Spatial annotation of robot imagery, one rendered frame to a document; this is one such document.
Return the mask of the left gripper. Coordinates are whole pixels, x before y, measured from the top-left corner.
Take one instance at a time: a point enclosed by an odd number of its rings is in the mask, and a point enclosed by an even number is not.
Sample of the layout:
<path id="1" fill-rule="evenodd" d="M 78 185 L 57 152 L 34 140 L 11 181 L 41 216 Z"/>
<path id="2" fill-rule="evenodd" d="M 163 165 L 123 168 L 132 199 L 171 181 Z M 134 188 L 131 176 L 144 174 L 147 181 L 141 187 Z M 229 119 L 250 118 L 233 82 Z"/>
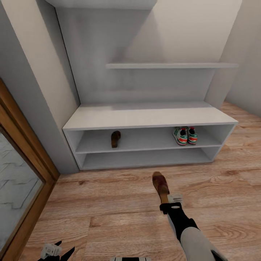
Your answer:
<path id="1" fill-rule="evenodd" d="M 59 246 L 62 243 L 62 241 L 57 242 L 55 245 Z M 61 258 L 58 256 L 48 256 L 45 259 L 40 258 L 38 261 L 68 261 L 72 253 L 74 252 L 75 248 L 71 249 L 69 252 L 67 252 L 65 255 L 63 255 Z"/>

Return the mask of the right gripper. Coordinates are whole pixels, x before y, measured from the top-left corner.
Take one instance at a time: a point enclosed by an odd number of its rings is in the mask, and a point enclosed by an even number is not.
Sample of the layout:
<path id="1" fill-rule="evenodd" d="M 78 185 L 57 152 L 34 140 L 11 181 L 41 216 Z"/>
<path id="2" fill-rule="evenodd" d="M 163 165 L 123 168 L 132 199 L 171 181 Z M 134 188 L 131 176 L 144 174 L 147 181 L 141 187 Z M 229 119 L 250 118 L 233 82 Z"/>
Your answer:
<path id="1" fill-rule="evenodd" d="M 182 207 L 180 202 L 177 202 L 177 203 L 162 203 L 160 205 L 160 210 L 163 211 L 163 214 L 166 215 L 167 214 L 167 211 L 169 209 L 169 207 L 171 206 L 179 206 L 179 207 Z"/>

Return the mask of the gym shoe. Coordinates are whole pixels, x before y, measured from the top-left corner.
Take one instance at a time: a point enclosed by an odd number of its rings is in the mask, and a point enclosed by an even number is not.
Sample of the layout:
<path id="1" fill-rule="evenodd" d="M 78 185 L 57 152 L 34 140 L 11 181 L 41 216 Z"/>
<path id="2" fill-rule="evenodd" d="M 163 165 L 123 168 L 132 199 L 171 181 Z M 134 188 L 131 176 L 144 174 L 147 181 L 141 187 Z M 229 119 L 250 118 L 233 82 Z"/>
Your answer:
<path id="1" fill-rule="evenodd" d="M 190 144 L 196 144 L 198 134 L 196 134 L 195 128 L 194 127 L 189 128 L 187 126 L 182 126 L 181 128 L 185 128 L 187 131 L 187 136 L 188 136 L 187 142 Z"/>
<path id="2" fill-rule="evenodd" d="M 180 145 L 186 145 L 188 136 L 185 128 L 174 127 L 172 131 L 173 136 L 176 139 L 176 142 Z"/>

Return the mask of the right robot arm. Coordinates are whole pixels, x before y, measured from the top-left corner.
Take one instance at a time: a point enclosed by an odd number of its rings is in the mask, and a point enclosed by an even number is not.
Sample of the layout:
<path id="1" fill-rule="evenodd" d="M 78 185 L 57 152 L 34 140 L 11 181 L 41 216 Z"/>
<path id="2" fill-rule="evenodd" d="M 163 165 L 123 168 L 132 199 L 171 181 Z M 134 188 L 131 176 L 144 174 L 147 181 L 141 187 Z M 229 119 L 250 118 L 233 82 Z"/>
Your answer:
<path id="1" fill-rule="evenodd" d="M 182 199 L 183 195 L 169 194 L 167 198 L 168 203 L 162 203 L 160 210 L 168 216 L 175 235 L 181 241 L 187 261 L 228 261 L 198 229 L 195 221 L 185 215 L 180 202 L 174 203 L 174 200 Z"/>

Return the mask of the sandal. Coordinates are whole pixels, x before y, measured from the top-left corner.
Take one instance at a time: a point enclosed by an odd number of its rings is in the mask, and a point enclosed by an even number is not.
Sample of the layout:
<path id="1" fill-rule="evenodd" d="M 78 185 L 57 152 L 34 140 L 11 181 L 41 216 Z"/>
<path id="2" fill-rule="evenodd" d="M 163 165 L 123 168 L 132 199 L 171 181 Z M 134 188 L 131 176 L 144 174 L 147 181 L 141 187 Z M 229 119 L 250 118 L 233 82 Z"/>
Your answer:
<path id="1" fill-rule="evenodd" d="M 117 142 L 121 138 L 121 133 L 119 131 L 113 132 L 111 135 L 111 145 L 112 148 L 117 148 Z"/>
<path id="2" fill-rule="evenodd" d="M 166 178 L 160 172 L 155 172 L 152 175 L 153 186 L 155 187 L 161 199 L 161 203 L 168 203 L 167 195 L 169 195 L 169 188 Z"/>

